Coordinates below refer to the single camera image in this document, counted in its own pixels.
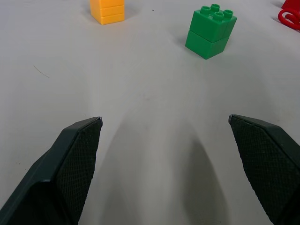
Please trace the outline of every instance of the textured gripper pad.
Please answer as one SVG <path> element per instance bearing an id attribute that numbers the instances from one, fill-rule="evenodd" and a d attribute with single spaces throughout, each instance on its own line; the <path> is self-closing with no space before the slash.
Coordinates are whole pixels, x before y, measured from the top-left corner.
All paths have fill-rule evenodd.
<path id="1" fill-rule="evenodd" d="M 56 186 L 76 224 L 93 178 L 100 129 L 101 121 L 97 120 L 78 134 L 56 176 Z"/>
<path id="2" fill-rule="evenodd" d="M 300 171 L 264 129 L 268 123 L 255 120 L 262 122 L 256 124 L 248 120 L 251 118 L 243 118 L 247 117 L 231 116 L 230 125 L 244 171 L 269 219 L 276 224 L 300 187 Z"/>

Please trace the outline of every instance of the green lego brick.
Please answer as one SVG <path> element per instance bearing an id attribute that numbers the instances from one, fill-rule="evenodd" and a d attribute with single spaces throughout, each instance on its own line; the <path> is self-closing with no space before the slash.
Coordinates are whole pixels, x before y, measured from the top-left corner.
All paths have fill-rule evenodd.
<path id="1" fill-rule="evenodd" d="M 229 37 L 211 43 L 191 30 L 188 32 L 186 47 L 204 59 L 209 59 L 224 51 Z"/>
<path id="2" fill-rule="evenodd" d="M 233 11 L 222 11 L 219 5 L 212 4 L 194 12 L 190 30 L 210 42 L 216 42 L 230 36 L 236 20 Z"/>

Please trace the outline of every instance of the toy block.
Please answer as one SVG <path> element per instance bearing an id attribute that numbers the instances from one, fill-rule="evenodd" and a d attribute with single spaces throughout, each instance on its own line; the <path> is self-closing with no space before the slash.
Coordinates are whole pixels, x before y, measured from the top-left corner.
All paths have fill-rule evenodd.
<path id="1" fill-rule="evenodd" d="M 124 0 L 98 0 L 100 8 L 108 8 L 124 5 Z"/>
<path id="2" fill-rule="evenodd" d="M 213 43 L 229 37 L 236 20 L 233 11 L 222 11 L 219 5 L 212 4 L 194 12 L 190 30 Z"/>
<path id="3" fill-rule="evenodd" d="M 108 7 L 108 8 L 101 8 L 100 9 L 101 17 L 110 16 L 110 15 L 117 15 L 117 14 L 124 14 L 124 5 Z"/>
<path id="4" fill-rule="evenodd" d="M 285 0 L 284 4 L 281 7 L 282 9 L 291 8 L 300 11 L 300 0 Z"/>
<path id="5" fill-rule="evenodd" d="M 124 20 L 124 0 L 90 0 L 90 13 L 102 25 Z"/>
<path id="6" fill-rule="evenodd" d="M 109 24 L 109 23 L 116 23 L 121 22 L 124 20 L 124 14 L 117 14 L 117 15 L 110 15 L 101 17 L 100 23 L 101 25 Z"/>
<path id="7" fill-rule="evenodd" d="M 223 52 L 228 39 L 229 37 L 225 37 L 212 43 L 190 30 L 187 36 L 186 47 L 207 60 Z"/>

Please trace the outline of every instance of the yellow lego brick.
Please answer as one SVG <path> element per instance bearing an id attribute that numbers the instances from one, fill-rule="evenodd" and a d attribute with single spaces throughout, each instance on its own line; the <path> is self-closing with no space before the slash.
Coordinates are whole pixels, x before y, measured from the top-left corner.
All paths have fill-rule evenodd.
<path id="1" fill-rule="evenodd" d="M 108 8 L 124 5 L 124 0 L 98 0 L 100 8 Z"/>
<path id="2" fill-rule="evenodd" d="M 117 14 L 124 14 L 124 5 L 123 6 L 114 6 L 108 8 L 101 8 L 100 15 L 101 17 L 110 16 L 110 15 L 117 15 Z"/>
<path id="3" fill-rule="evenodd" d="M 90 0 L 90 13 L 91 15 L 100 22 L 100 1 L 99 0 Z"/>
<path id="4" fill-rule="evenodd" d="M 117 14 L 117 15 L 110 15 L 101 17 L 100 23 L 102 25 L 109 24 L 109 23 L 116 23 L 124 20 L 124 13 Z"/>

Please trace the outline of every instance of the red toy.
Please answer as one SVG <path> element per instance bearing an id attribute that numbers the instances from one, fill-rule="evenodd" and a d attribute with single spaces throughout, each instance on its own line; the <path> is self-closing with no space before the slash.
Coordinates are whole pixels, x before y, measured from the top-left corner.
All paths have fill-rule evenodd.
<path id="1" fill-rule="evenodd" d="M 300 12 L 300 0 L 286 0 L 281 8 L 291 8 L 296 10 L 297 12 Z"/>
<path id="2" fill-rule="evenodd" d="M 291 8 L 283 9 L 278 14 L 278 19 L 285 26 L 288 26 L 295 30 L 300 30 L 300 14 L 296 10 Z"/>

